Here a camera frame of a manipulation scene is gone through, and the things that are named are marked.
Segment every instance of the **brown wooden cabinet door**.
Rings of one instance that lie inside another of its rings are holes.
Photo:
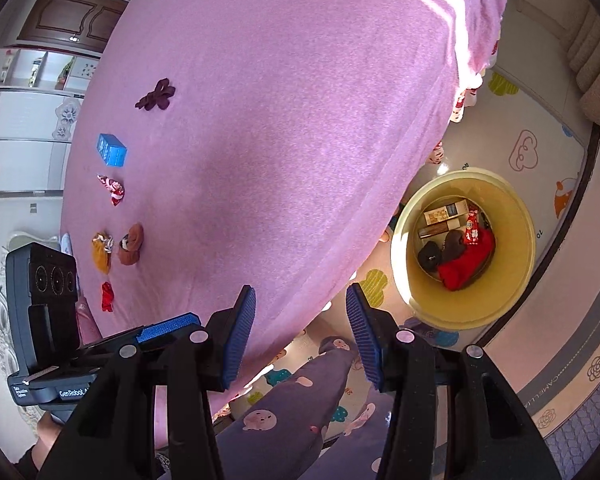
[[[125,7],[124,0],[37,0],[18,39],[102,52]]]

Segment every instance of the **camera lens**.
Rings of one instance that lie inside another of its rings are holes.
[[[62,290],[64,289],[64,276],[59,267],[54,267],[54,270],[51,271],[51,288],[53,289],[54,294],[57,294],[58,296],[62,294]]]
[[[43,266],[39,266],[36,269],[36,288],[40,292],[46,290],[46,270]]]
[[[74,286],[75,286],[74,274],[71,271],[69,271],[66,274],[66,288],[69,292],[73,292]]]

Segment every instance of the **teal cloud print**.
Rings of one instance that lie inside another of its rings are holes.
[[[331,421],[344,422],[345,418],[347,418],[347,415],[349,415],[349,412],[342,406],[338,406],[336,408],[335,413],[333,413],[333,415],[331,416]]]
[[[291,377],[291,372],[286,368],[282,368],[282,370],[272,370],[264,374],[265,379],[267,380],[267,384],[270,386],[275,386],[282,381],[286,381],[289,377]]]

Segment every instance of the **blue textured pad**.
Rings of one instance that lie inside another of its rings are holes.
[[[145,326],[142,332],[136,337],[138,343],[144,343],[155,337],[159,337],[169,332],[174,332],[187,325],[200,325],[200,318],[192,313],[182,314],[182,316],[173,317],[167,321],[156,323],[155,325]]]
[[[222,361],[222,386],[227,389],[238,376],[240,362],[247,346],[247,340],[251,333],[251,325],[256,316],[256,291],[250,288],[238,305],[238,314],[229,339],[224,346],[224,358]]]
[[[366,318],[362,300],[352,286],[347,289],[347,317],[349,317],[349,323],[358,345],[366,378],[375,386],[376,390],[380,390],[384,383],[382,350]]]

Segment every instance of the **gray stripe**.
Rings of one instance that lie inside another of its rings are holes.
[[[549,364],[519,391],[527,411],[534,415],[573,380],[600,345],[600,292],[579,327]]]

